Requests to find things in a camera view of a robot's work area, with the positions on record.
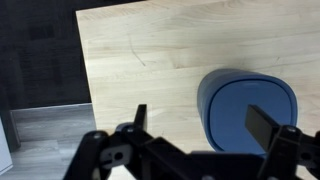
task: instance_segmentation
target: screw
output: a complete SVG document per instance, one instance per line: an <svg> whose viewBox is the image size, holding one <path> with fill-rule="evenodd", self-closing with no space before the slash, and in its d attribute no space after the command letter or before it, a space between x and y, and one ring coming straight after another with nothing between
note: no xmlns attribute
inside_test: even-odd
<svg viewBox="0 0 320 180"><path fill-rule="evenodd" d="M214 177L210 176L210 175L204 175L202 176L201 180L215 180Z"/></svg>
<svg viewBox="0 0 320 180"><path fill-rule="evenodd" d="M128 128L127 132L133 132L133 128L132 127Z"/></svg>
<svg viewBox="0 0 320 180"><path fill-rule="evenodd" d="M279 180L278 178L276 178L276 177L274 177L274 176L270 176L270 177L268 177L268 179L267 180Z"/></svg>
<svg viewBox="0 0 320 180"><path fill-rule="evenodd" d="M99 139L101 138L101 133L96 133L94 136L93 136L94 139Z"/></svg>
<svg viewBox="0 0 320 180"><path fill-rule="evenodd" d="M297 131L296 128L291 127L291 126L288 126L287 130L290 131L290 132L296 132Z"/></svg>

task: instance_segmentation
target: gray floor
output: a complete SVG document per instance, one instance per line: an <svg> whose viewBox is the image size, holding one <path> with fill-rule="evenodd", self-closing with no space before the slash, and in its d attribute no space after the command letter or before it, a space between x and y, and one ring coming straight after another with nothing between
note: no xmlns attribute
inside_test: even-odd
<svg viewBox="0 0 320 180"><path fill-rule="evenodd" d="M82 136L95 130L91 104L17 110L13 116L21 148L1 180L62 179Z"/></svg>

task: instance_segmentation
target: dark wall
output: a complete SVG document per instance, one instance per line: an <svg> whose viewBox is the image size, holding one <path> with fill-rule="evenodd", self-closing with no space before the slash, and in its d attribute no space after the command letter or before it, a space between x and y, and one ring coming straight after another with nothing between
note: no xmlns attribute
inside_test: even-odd
<svg viewBox="0 0 320 180"><path fill-rule="evenodd" d="M76 10L133 0L0 0L0 85L12 109L90 102Z"/></svg>

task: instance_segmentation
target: wooden table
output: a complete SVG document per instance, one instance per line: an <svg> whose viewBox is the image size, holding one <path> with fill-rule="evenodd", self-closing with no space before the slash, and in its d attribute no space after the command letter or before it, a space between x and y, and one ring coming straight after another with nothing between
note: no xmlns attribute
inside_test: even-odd
<svg viewBox="0 0 320 180"><path fill-rule="evenodd" d="M153 0L77 18L98 129L112 133L147 103L149 133L185 152L212 150L196 93L219 68L283 79L298 99L298 127L320 129L318 0Z"/></svg>

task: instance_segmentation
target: blue bowl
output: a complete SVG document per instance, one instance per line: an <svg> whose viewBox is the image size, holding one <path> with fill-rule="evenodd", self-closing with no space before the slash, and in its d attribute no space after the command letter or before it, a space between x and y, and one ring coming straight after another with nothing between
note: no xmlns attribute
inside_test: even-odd
<svg viewBox="0 0 320 180"><path fill-rule="evenodd" d="M281 125L297 124L294 92L272 76L219 69L204 77L197 98L206 137L216 151L265 154L245 127L249 104L258 105Z"/></svg>

